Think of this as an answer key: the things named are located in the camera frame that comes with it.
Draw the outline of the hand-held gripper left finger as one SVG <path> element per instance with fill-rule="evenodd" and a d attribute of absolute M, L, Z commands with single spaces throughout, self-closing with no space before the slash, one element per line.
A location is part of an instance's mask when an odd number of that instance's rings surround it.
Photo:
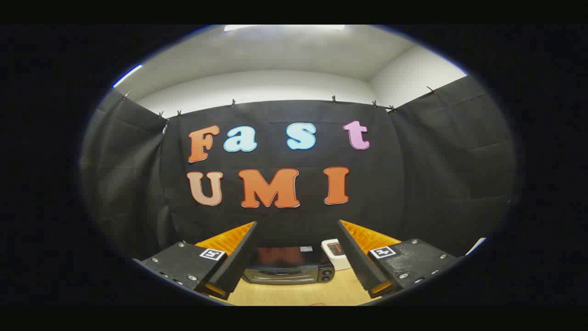
<path fill-rule="evenodd" d="M 250 222 L 196 244 L 179 241 L 133 262 L 187 291 L 227 300 L 257 252 L 257 227 Z"/>

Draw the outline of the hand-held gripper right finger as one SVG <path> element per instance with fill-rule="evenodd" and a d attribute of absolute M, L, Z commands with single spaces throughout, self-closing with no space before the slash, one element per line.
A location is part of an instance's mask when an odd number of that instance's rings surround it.
<path fill-rule="evenodd" d="M 336 224 L 344 254 L 372 299 L 407 291 L 463 259 L 422 239 L 401 241 L 344 220 Z"/>

